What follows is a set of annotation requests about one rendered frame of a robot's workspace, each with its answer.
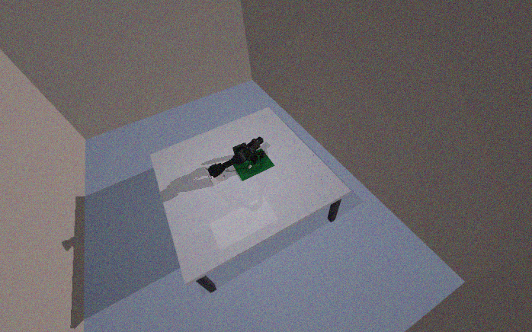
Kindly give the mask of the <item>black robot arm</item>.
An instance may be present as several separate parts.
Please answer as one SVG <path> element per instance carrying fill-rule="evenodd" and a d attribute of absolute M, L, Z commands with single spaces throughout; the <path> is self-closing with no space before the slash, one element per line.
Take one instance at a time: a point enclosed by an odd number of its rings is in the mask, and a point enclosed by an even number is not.
<path fill-rule="evenodd" d="M 263 143 L 263 138 L 260 136 L 257 139 L 253 139 L 249 144 L 246 145 L 247 148 L 241 149 L 240 151 L 236 152 L 236 154 L 232 157 L 232 159 L 226 161 L 225 163 L 221 164 L 213 164 L 211 165 L 207 170 L 210 174 L 210 176 L 213 176 L 213 178 L 219 176 L 222 174 L 222 172 L 234 165 L 234 164 L 243 164 L 247 160 L 256 161 L 258 160 L 258 155 L 254 150 L 257 150 L 260 148 L 260 144 Z M 248 153 L 248 157 L 244 156 L 242 150 L 246 150 Z"/>

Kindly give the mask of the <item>green circuit board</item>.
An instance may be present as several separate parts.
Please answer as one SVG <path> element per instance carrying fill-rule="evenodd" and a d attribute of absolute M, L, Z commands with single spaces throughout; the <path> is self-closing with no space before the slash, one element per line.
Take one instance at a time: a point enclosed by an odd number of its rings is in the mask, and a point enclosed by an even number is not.
<path fill-rule="evenodd" d="M 261 161 L 260 155 L 258 156 L 256 164 L 254 164 L 251 160 L 247 160 L 243 164 L 234 164 L 233 166 L 241 177 L 242 181 L 244 181 L 252 176 L 255 176 L 256 174 L 261 173 L 262 171 L 267 170 L 268 168 L 272 168 L 274 164 L 270 158 L 264 154 L 264 158 L 261 158 Z"/>

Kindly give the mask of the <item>black square fan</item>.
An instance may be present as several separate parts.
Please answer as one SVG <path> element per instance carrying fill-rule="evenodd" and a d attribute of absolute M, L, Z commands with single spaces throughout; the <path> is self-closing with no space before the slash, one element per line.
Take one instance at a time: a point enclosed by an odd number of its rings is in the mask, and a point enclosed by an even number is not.
<path fill-rule="evenodd" d="M 246 147 L 246 143 L 242 143 L 240 145 L 237 145 L 237 146 L 234 146 L 232 147 L 233 148 L 233 151 L 234 151 L 234 154 L 236 154 L 236 152 L 240 151 L 241 149 L 244 149 L 244 148 L 247 148 Z M 246 150 L 242 150 L 242 152 L 247 152 Z"/>

